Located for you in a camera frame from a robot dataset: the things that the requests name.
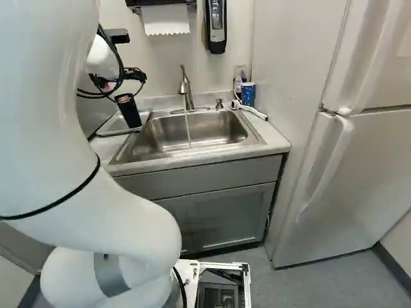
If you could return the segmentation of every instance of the sink basin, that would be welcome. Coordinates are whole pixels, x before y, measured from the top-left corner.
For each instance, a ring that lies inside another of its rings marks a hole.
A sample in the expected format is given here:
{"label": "sink basin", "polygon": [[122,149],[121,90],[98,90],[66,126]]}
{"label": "sink basin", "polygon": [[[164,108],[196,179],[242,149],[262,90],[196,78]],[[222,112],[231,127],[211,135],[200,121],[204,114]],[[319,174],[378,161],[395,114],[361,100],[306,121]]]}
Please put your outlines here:
{"label": "sink basin", "polygon": [[239,111],[184,114],[153,112],[143,129],[124,142],[111,164],[264,144]]}

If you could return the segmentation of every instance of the blue mug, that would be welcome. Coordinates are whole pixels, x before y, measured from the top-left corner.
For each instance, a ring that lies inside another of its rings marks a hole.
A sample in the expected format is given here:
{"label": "blue mug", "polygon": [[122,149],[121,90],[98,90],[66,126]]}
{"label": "blue mug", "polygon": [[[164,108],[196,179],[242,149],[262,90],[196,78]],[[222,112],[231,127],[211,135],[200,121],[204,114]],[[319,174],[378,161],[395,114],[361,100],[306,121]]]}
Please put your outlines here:
{"label": "blue mug", "polygon": [[255,82],[244,82],[241,84],[241,100],[243,105],[254,107],[254,101],[256,100]]}

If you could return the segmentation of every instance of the floor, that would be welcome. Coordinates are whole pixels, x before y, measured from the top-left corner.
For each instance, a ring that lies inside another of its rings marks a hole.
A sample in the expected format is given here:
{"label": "floor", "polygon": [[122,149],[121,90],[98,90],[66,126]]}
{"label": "floor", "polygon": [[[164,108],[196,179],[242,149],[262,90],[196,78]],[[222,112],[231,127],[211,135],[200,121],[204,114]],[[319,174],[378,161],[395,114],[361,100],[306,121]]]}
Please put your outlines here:
{"label": "floor", "polygon": [[[251,265],[252,308],[411,308],[371,251],[281,271],[273,270],[262,247],[206,260]],[[33,308],[50,306],[39,297]]]}

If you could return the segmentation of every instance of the paper towel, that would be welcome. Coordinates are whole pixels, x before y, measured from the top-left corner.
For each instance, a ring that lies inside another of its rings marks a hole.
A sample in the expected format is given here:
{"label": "paper towel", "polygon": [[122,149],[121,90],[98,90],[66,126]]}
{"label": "paper towel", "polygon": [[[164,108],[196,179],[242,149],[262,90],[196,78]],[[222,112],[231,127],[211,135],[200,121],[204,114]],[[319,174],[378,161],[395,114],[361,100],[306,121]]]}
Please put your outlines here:
{"label": "paper towel", "polygon": [[141,15],[147,35],[190,33],[186,4],[142,6]]}

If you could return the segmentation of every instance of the backsplash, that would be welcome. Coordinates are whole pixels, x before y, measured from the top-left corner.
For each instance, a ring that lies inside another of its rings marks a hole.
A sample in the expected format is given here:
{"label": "backsplash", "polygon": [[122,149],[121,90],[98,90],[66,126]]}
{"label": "backsplash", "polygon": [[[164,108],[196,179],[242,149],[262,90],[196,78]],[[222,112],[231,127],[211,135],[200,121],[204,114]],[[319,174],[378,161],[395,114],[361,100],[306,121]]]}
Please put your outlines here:
{"label": "backsplash", "polygon": [[[221,90],[215,92],[205,92],[193,95],[194,106],[208,106],[215,107],[216,100],[218,98],[223,99],[223,105],[229,106],[232,99],[232,91]],[[170,95],[170,96],[159,96],[154,98],[144,98],[136,99],[138,108],[151,108],[152,110],[174,110],[184,108],[185,101],[184,96],[181,95]]]}

